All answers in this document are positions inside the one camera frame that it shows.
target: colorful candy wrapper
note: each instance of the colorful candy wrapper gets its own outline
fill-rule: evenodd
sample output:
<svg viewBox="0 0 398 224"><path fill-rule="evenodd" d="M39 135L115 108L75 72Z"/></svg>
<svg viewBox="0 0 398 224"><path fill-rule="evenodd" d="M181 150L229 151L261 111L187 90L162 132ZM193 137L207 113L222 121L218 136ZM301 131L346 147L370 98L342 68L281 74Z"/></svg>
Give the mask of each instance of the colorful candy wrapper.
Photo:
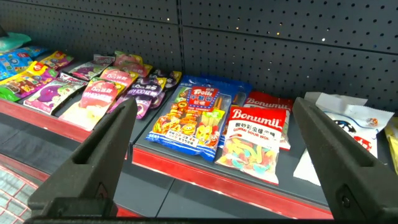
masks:
<svg viewBox="0 0 398 224"><path fill-rule="evenodd" d="M137 119L142 119L147 113L152 100L157 97L166 84L166 78L156 78L151 79L148 82L141 81L141 79L137 79L137 81L131 85L130 89L125 92L116 103L109 109L109 113L111 113L119 104L122 102L135 97L137 101Z"/></svg>
<svg viewBox="0 0 398 224"><path fill-rule="evenodd" d="M17 101L39 91L58 76L58 72L39 62L25 71L0 81L0 98Z"/></svg>
<svg viewBox="0 0 398 224"><path fill-rule="evenodd" d="M366 99L308 92L305 99L316 104L330 119L377 158L377 137L394 113L363 106ZM310 155L305 150L294 177L320 185Z"/></svg>
<svg viewBox="0 0 398 224"><path fill-rule="evenodd" d="M293 103L294 101L290 99L277 98L259 91L253 91L250 93L249 97L244 103L244 107L285 109L286 119L279 147L283 150L290 150L290 143L287 137L287 131L289 129L289 118L293 110Z"/></svg>
<svg viewBox="0 0 398 224"><path fill-rule="evenodd" d="M124 85L94 77L81 100L71 105L59 119L91 131L123 89Z"/></svg>
<svg viewBox="0 0 398 224"><path fill-rule="evenodd" d="M166 83L166 86L164 86L164 88L166 90L168 90L168 89L175 87L179 83L179 81L182 77L182 73L176 72L176 71L166 73L160 69L156 69L151 74L149 74L149 78L158 78L158 77L159 78L167 78L167 83Z"/></svg>
<svg viewBox="0 0 398 224"><path fill-rule="evenodd" d="M103 72L106 67L110 66L114 60L115 57L94 55L92 61L77 66L70 70L70 73L77 78L90 81L93 77L101 74L101 72Z"/></svg>
<svg viewBox="0 0 398 224"><path fill-rule="evenodd" d="M32 59L26 50L0 55L0 80L17 75L25 70L31 62Z"/></svg>
<svg viewBox="0 0 398 224"><path fill-rule="evenodd" d="M278 184L275 168L285 119L285 110L232 107L223 154L216 163Z"/></svg>
<svg viewBox="0 0 398 224"><path fill-rule="evenodd" d="M225 111L236 94L228 83L182 77L146 140L213 161Z"/></svg>
<svg viewBox="0 0 398 224"><path fill-rule="evenodd" d="M128 88L136 81L138 75L134 72L122 71L118 67L108 67L102 72L100 78L120 83Z"/></svg>
<svg viewBox="0 0 398 224"><path fill-rule="evenodd" d="M24 105L52 114L69 96L86 86L87 83L66 73L61 73L58 78L26 99Z"/></svg>
<svg viewBox="0 0 398 224"><path fill-rule="evenodd" d="M58 70L59 68L67 66L72 60L73 57L62 53L61 51L56 51L52 55L41 60L40 62L50 68L53 68L54 70Z"/></svg>

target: perforated panel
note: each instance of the perforated panel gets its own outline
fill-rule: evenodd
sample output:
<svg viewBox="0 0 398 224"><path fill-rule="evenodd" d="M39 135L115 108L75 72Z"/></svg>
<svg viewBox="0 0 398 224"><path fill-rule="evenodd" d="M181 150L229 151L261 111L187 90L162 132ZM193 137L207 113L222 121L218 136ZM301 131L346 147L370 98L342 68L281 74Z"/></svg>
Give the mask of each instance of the perforated panel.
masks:
<svg viewBox="0 0 398 224"><path fill-rule="evenodd" d="M185 26L398 53L396 0L182 1Z"/></svg>
<svg viewBox="0 0 398 224"><path fill-rule="evenodd" d="M180 70L178 27L122 17L0 1L0 23L29 35L34 44L64 50L81 60L123 50L145 63Z"/></svg>
<svg viewBox="0 0 398 224"><path fill-rule="evenodd" d="M323 91L398 110L398 56L191 27L183 35L187 73L239 79L277 96Z"/></svg>
<svg viewBox="0 0 398 224"><path fill-rule="evenodd" d="M177 5L171 0L13 0L43 6L177 24Z"/></svg>

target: candy bag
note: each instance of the candy bag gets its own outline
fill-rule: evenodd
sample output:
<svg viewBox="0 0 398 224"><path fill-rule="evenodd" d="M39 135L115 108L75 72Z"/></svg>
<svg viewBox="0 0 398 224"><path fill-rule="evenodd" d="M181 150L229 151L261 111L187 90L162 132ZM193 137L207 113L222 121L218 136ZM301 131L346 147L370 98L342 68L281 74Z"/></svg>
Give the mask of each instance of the candy bag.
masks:
<svg viewBox="0 0 398 224"><path fill-rule="evenodd" d="M0 81L0 98L17 101L25 98L51 82L58 72L39 62L33 62L25 71Z"/></svg>
<svg viewBox="0 0 398 224"><path fill-rule="evenodd" d="M58 70L61 67L67 66L72 60L73 57L62 53L61 51L56 51L40 62L49 66L50 68L53 68L54 70Z"/></svg>
<svg viewBox="0 0 398 224"><path fill-rule="evenodd" d="M290 143L287 137L287 131L289 128L289 118L293 110L293 100L281 99L270 96L259 91L253 91L250 93L244 107L257 107L257 108L281 108L286 110L286 119L284 124L284 130L282 132L282 138L280 139L279 147L284 150L290 150Z"/></svg>
<svg viewBox="0 0 398 224"><path fill-rule="evenodd" d="M24 105L51 115L70 95L86 86L87 83L61 73L58 78L26 99Z"/></svg>
<svg viewBox="0 0 398 224"><path fill-rule="evenodd" d="M120 83L128 88L138 78L138 75L134 72L124 72L117 67L108 67L102 72L100 78Z"/></svg>
<svg viewBox="0 0 398 224"><path fill-rule="evenodd" d="M390 147L392 163L398 174L398 118L394 117L387 123L386 136Z"/></svg>
<svg viewBox="0 0 398 224"><path fill-rule="evenodd" d="M17 75L32 62L26 50L0 55L0 80Z"/></svg>
<svg viewBox="0 0 398 224"><path fill-rule="evenodd" d="M124 85L94 77L81 100L71 105L59 119L91 131L123 89Z"/></svg>
<svg viewBox="0 0 398 224"><path fill-rule="evenodd" d="M172 71L170 73L165 73L160 69L156 69L149 75L149 78L157 78L157 77L167 78L167 83L166 86L164 86L164 88L168 90L175 87L178 84L178 82L181 79L181 76L182 76L181 72Z"/></svg>
<svg viewBox="0 0 398 224"><path fill-rule="evenodd" d="M125 94L119 97L116 103L108 111L111 113L122 102L135 97L137 102L137 119L142 119L147 113L152 100L158 96L166 84L166 78L156 78L148 81L138 80L131 85Z"/></svg>
<svg viewBox="0 0 398 224"><path fill-rule="evenodd" d="M227 83L184 76L146 140L213 161L236 93Z"/></svg>
<svg viewBox="0 0 398 224"><path fill-rule="evenodd" d="M383 130L394 113L363 106L366 100L360 98L308 92L305 99L314 102L330 119L377 158L376 134ZM293 176L320 185L307 150L300 158Z"/></svg>
<svg viewBox="0 0 398 224"><path fill-rule="evenodd" d="M216 163L278 184L275 168L285 119L285 110L232 107L223 155Z"/></svg>
<svg viewBox="0 0 398 224"><path fill-rule="evenodd" d="M93 77L101 74L103 70L110 66L115 60L115 57L94 55L94 60L79 65L70 70L70 73L82 80L90 81Z"/></svg>

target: gray shelf surface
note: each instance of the gray shelf surface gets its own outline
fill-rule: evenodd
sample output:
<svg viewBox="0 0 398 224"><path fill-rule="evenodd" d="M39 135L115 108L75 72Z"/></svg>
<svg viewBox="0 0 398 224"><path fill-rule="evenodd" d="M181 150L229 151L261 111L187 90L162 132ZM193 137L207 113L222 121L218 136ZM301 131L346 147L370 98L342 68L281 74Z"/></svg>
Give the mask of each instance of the gray shelf surface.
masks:
<svg viewBox="0 0 398 224"><path fill-rule="evenodd" d="M285 218L225 195L175 180L160 208L160 218Z"/></svg>
<svg viewBox="0 0 398 224"><path fill-rule="evenodd" d="M156 119L148 125L142 136L137 140L135 147L149 152L158 153L161 156L175 159L184 164L210 170L219 175L259 187L260 189L271 189L282 195L293 196L304 202L320 206L328 206L321 187L306 180L293 177L294 170L305 150L305 143L301 137L300 130L295 122L294 116L290 117L288 132L289 142L292 147L290 151L281 150L278 156L276 167L276 175L279 180L278 186L263 182L262 180L247 175L239 170L230 169L228 167L215 164L214 162L205 161L201 156L189 156L182 152L167 148L161 144L145 140L146 134L151 131L155 122ZM389 146L384 132L378 134L377 140L379 159L393 169ZM216 159L221 156L221 153L222 150L219 149L216 154Z"/></svg>

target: store shelf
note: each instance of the store shelf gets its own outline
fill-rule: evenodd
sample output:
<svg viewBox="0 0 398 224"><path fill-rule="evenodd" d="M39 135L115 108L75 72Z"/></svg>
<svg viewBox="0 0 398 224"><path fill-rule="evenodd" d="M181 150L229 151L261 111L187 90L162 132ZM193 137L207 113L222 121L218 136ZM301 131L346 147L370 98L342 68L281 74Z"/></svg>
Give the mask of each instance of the store shelf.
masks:
<svg viewBox="0 0 398 224"><path fill-rule="evenodd" d="M4 114L0 114L0 134L0 163L42 182L79 145ZM114 201L125 209L120 215L156 216L173 180L125 161L114 196Z"/></svg>
<svg viewBox="0 0 398 224"><path fill-rule="evenodd" d="M280 151L276 174L279 185L265 183L238 170L207 162L145 140L155 120L137 140L132 163L241 200L290 218L332 218L322 188L293 177L305 149L292 116L289 124L290 151ZM391 165L384 133L379 134L379 159Z"/></svg>

